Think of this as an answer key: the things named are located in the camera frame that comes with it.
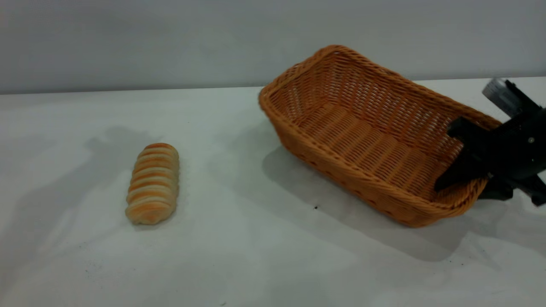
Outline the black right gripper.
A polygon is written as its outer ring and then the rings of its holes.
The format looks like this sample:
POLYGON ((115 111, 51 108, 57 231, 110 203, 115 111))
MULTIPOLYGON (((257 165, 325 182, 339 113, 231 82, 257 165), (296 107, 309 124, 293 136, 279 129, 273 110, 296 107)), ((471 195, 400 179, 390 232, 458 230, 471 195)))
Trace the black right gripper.
POLYGON ((545 204, 545 109, 520 113, 493 130, 464 117, 448 126, 448 136, 463 143, 462 152, 436 180, 435 191, 482 179, 480 200, 506 201, 522 190, 535 206, 545 204))

